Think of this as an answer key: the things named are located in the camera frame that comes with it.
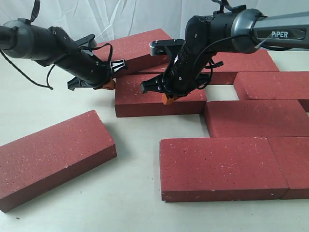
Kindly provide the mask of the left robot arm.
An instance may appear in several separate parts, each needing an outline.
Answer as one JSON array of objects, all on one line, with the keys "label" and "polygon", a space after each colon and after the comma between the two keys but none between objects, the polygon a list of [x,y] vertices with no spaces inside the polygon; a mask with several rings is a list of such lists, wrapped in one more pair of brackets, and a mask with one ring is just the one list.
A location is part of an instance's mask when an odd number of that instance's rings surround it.
[{"label": "left robot arm", "polygon": [[89,34],[73,40],[61,27],[42,28],[29,20],[19,18],[5,23],[0,28],[0,51],[5,58],[30,59],[43,67],[59,67],[74,75],[67,82],[69,90],[77,88],[114,90],[114,75],[126,69],[124,59],[113,60],[113,47],[106,60],[93,52],[99,47],[95,35]]}]

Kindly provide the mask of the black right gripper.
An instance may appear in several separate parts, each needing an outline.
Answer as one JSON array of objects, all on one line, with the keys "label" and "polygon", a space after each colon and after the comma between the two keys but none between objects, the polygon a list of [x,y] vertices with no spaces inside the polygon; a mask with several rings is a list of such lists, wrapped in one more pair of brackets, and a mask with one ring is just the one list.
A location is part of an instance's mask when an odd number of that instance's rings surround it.
[{"label": "black right gripper", "polygon": [[212,73],[201,72],[210,63],[212,52],[194,54],[185,44],[166,46],[165,51],[170,57],[169,65],[162,74],[141,83],[142,93],[163,93],[162,103],[170,105],[195,89],[205,88],[211,82]]}]

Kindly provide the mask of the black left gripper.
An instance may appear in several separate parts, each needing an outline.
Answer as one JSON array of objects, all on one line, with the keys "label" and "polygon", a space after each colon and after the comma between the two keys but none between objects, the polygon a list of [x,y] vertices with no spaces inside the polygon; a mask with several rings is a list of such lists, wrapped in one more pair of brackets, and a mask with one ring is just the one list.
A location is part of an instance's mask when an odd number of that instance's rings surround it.
[{"label": "black left gripper", "polygon": [[74,75],[67,82],[69,90],[78,88],[92,88],[115,90],[113,75],[121,68],[126,67],[124,59],[102,61],[95,55],[85,52],[69,54],[55,63],[56,66]]}]

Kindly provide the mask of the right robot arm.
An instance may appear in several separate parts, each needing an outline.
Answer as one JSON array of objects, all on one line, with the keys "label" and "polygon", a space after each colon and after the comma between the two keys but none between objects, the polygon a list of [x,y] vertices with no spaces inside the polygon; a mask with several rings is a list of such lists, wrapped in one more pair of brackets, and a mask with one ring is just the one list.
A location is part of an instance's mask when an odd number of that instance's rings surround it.
[{"label": "right robot arm", "polygon": [[214,62],[218,53],[252,54],[260,48],[286,51],[309,46],[308,12],[265,16],[245,6],[219,10],[213,15],[193,16],[186,25],[184,39],[155,40],[152,56],[168,55],[165,71],[140,85],[142,93],[163,94],[163,103],[171,104],[196,89],[204,89],[213,70],[223,65]]}]

